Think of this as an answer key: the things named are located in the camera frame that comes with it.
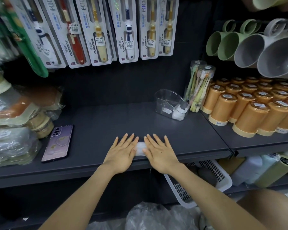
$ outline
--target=black round label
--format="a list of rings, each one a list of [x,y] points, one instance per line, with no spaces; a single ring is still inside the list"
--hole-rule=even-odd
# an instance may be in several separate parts
[[[281,157],[280,161],[283,162],[284,164],[288,165],[288,159],[287,158]]]

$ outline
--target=white plastic basket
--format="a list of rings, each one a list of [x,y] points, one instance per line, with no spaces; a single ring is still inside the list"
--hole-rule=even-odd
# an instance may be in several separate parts
[[[216,188],[219,191],[224,192],[232,186],[232,179],[230,178],[229,174],[226,173],[215,160],[191,162],[187,164],[187,167],[192,166],[197,166],[199,168],[206,167],[211,170],[218,181]],[[193,201],[187,191],[180,185],[180,183],[178,183],[174,178],[169,177],[167,174],[164,174],[164,176],[181,206],[185,208],[193,208],[196,206],[196,203]]]

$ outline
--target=toothbrush packaging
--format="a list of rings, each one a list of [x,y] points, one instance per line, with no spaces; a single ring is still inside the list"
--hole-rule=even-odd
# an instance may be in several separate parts
[[[48,13],[68,66],[91,64],[73,0],[40,0]]]
[[[104,7],[104,16],[106,20],[107,35],[108,35],[108,40],[110,42],[110,48],[111,48],[112,61],[117,61],[117,58],[118,58],[117,44],[116,44],[114,27],[113,27],[113,22],[112,22],[112,17],[111,17],[111,11],[110,11],[110,7],[108,5],[107,0],[103,0],[103,7]]]
[[[47,69],[65,68],[57,38],[51,31],[38,0],[10,0],[38,57]]]
[[[137,1],[140,57],[142,60],[155,59],[159,52],[156,37],[158,39],[160,0]]]
[[[112,63],[102,0],[76,0],[93,66]]]
[[[119,62],[121,64],[138,61],[135,0],[108,0],[116,34]]]
[[[173,55],[179,0],[160,0],[159,56]]]

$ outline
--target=purple smartphone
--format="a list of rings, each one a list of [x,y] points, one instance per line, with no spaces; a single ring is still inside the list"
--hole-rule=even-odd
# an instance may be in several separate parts
[[[67,156],[73,125],[55,127],[45,150],[42,162],[53,161]]]

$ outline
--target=forearm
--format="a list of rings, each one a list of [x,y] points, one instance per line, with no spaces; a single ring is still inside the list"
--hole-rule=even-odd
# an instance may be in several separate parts
[[[171,169],[215,230],[266,230],[266,228],[227,195],[192,173],[184,164]]]
[[[101,165],[39,228],[39,230],[85,230],[105,188],[112,169]]]

